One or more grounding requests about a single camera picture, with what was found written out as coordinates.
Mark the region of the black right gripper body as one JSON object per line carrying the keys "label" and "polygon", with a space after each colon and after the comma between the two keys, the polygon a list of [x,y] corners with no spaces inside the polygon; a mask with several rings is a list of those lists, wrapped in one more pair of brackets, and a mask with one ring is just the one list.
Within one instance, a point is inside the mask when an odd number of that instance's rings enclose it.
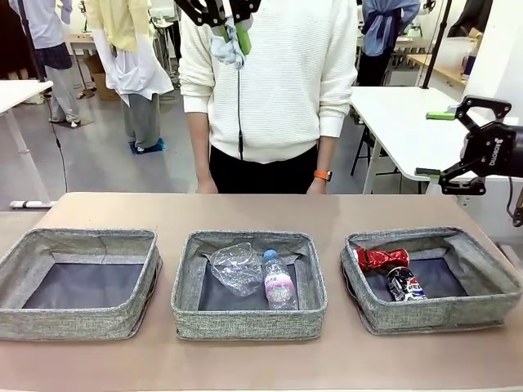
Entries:
{"label": "black right gripper body", "polygon": [[463,161],[478,176],[523,176],[523,126],[489,122],[470,131]]}

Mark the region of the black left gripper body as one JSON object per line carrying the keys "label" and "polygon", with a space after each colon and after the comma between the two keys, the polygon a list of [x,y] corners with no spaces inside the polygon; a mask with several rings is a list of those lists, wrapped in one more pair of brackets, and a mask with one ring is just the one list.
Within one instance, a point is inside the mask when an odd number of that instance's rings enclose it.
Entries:
{"label": "black left gripper body", "polygon": [[232,16],[234,0],[208,0],[208,8],[217,11],[219,16]]}

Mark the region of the crushed red can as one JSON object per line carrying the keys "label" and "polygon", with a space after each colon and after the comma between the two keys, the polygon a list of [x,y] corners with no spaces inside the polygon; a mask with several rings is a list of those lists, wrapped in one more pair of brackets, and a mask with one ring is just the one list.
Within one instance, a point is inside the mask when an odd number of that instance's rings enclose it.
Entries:
{"label": "crushed red can", "polygon": [[390,252],[357,248],[355,250],[359,267],[362,271],[391,270],[396,267],[409,267],[409,254],[405,249]]}

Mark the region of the crushed Pepsi can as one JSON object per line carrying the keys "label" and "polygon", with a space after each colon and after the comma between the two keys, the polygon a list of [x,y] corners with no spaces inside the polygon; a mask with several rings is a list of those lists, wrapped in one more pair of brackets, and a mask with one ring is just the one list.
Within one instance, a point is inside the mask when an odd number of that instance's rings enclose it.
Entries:
{"label": "crushed Pepsi can", "polygon": [[396,302],[427,299],[417,278],[409,268],[403,266],[395,267],[388,272],[387,286]]}

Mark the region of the pink label plastic bottle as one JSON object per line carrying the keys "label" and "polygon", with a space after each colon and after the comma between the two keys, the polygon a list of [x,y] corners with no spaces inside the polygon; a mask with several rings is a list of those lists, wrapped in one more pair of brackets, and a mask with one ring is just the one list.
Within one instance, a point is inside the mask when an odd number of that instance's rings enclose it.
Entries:
{"label": "pink label plastic bottle", "polygon": [[276,250],[264,252],[261,269],[271,310],[298,310],[297,291],[286,263]]}

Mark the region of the crushed clear plastic cup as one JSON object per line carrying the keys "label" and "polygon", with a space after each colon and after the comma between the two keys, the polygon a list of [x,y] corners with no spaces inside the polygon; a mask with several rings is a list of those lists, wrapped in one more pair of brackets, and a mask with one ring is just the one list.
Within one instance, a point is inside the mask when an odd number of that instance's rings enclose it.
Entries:
{"label": "crushed clear plastic cup", "polygon": [[251,243],[215,251],[210,265],[212,275],[235,296],[250,296],[262,285],[261,262]]}

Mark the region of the person's right forearm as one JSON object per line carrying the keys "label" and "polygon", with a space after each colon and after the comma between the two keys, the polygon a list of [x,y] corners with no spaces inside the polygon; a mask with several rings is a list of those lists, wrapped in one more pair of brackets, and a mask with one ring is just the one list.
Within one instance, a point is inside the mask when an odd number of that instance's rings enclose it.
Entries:
{"label": "person's right forearm", "polygon": [[194,155],[194,166],[199,188],[209,187],[212,176],[209,169],[209,123],[205,113],[188,113],[186,115],[190,130],[190,140]]}

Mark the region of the person's left forearm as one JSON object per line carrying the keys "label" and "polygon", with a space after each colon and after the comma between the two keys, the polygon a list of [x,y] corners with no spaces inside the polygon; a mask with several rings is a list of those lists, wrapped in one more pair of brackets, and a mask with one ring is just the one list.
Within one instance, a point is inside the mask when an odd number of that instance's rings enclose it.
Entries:
{"label": "person's left forearm", "polygon": [[338,138],[331,136],[321,136],[318,140],[318,156],[316,170],[328,172],[331,170],[331,163],[337,146]]}

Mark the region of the wooden background table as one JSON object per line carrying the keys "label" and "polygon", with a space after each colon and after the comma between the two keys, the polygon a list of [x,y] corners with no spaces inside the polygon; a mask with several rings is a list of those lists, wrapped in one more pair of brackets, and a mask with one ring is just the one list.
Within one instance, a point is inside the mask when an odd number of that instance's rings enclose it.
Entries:
{"label": "wooden background table", "polygon": [[[407,61],[413,62],[424,70],[428,70],[431,55],[430,54],[408,54],[406,56]],[[455,66],[447,65],[435,65],[432,70],[432,75],[439,75],[446,79],[448,82],[453,82],[461,87],[467,85],[467,80],[463,79],[461,69]]]}

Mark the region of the black light stand pole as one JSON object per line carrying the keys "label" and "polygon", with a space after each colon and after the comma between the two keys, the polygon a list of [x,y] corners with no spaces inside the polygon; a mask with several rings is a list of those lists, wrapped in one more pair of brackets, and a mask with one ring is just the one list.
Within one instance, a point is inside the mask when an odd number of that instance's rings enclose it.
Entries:
{"label": "black light stand pole", "polygon": [[449,18],[449,13],[450,13],[450,9],[452,6],[452,2],[453,2],[453,0],[446,0],[446,3],[445,3],[445,9],[444,9],[443,16],[441,17],[440,27],[438,29],[436,41],[432,48],[431,59],[429,61],[429,65],[428,65],[426,73],[425,73],[425,78],[423,79],[423,83],[422,83],[423,90],[426,90],[429,88],[429,83],[431,80],[432,72],[433,72],[433,69],[434,69],[435,63],[436,63],[436,58],[437,58],[437,55],[440,50],[440,45],[443,41],[443,37],[445,35],[445,29],[447,26],[447,21]]}

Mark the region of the person in white sweater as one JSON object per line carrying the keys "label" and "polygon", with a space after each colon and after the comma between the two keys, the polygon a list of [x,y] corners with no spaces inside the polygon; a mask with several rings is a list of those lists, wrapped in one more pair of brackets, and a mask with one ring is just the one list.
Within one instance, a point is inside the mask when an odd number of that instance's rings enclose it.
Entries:
{"label": "person in white sweater", "polygon": [[321,136],[339,138],[356,79],[356,0],[261,0],[244,67],[211,53],[212,30],[182,16],[186,115],[208,115],[219,194],[307,194]]}

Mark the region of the cardboard box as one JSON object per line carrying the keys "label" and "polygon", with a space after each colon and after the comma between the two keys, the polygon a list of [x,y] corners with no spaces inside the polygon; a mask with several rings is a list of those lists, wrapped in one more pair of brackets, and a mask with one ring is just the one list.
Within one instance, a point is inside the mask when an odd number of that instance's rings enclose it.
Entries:
{"label": "cardboard box", "polygon": [[105,70],[98,54],[86,57],[84,59],[84,63],[87,66],[92,76],[92,80],[95,83],[96,93],[99,96],[99,99],[104,101],[120,100],[115,90],[110,89],[106,86]]}

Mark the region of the person in blue shirt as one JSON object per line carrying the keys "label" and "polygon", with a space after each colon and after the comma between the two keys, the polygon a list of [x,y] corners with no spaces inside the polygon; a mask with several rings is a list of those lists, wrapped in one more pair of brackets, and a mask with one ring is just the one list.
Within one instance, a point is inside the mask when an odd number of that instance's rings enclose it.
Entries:
{"label": "person in blue shirt", "polygon": [[357,83],[382,85],[397,38],[420,10],[420,0],[363,0],[363,44]]}

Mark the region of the grey fabric basket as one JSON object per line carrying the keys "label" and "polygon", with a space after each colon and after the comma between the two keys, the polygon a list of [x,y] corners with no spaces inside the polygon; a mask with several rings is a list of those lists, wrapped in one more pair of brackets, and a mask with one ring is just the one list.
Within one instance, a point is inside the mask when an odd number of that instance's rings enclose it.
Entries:
{"label": "grey fabric basket", "polygon": [[[212,254],[241,243],[257,261],[267,250],[286,263],[296,288],[296,310],[272,310],[265,288],[249,296],[232,293],[212,274]],[[200,230],[187,237],[171,294],[177,335],[192,341],[289,341],[321,333],[327,292],[318,253],[304,233]]]}
{"label": "grey fabric basket", "polygon": [[0,258],[0,340],[130,338],[161,269],[151,230],[32,229]]}
{"label": "grey fabric basket", "polygon": [[[390,270],[360,269],[355,250],[405,249],[427,299],[394,301]],[[466,231],[456,227],[350,234],[342,272],[362,323],[374,335],[465,331],[503,325],[523,297],[523,279]]]}

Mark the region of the white desk with grey leg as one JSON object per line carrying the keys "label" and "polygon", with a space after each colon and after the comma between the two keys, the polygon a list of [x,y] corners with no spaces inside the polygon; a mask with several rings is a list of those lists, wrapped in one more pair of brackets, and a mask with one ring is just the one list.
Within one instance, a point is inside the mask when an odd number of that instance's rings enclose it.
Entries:
{"label": "white desk with grey leg", "polygon": [[13,112],[17,105],[52,86],[52,82],[38,82],[35,80],[0,80],[0,116],[3,116],[7,121],[8,130],[16,143],[16,148],[25,165],[26,173],[38,194],[37,200],[11,201],[9,207],[12,209],[50,209],[56,203],[51,200],[43,184],[42,177],[25,143]]}

